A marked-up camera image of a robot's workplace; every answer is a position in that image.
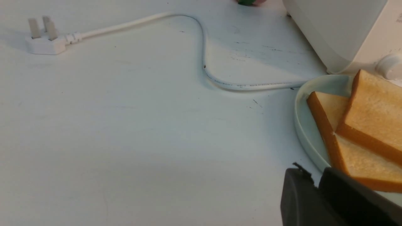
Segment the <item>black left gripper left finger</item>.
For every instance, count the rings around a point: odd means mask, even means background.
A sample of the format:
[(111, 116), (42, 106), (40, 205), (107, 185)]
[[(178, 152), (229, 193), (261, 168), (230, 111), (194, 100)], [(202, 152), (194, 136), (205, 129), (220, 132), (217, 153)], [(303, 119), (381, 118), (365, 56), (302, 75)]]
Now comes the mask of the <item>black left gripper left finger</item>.
[(314, 185), (312, 174), (293, 165), (285, 171), (280, 199), (283, 226), (347, 226)]

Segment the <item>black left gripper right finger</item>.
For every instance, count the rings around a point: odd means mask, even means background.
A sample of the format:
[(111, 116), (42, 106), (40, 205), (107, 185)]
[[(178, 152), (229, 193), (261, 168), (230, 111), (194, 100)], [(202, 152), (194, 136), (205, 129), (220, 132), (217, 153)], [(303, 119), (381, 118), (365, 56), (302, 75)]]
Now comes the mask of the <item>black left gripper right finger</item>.
[(318, 190), (349, 226), (401, 226), (401, 207), (335, 169), (323, 171)]

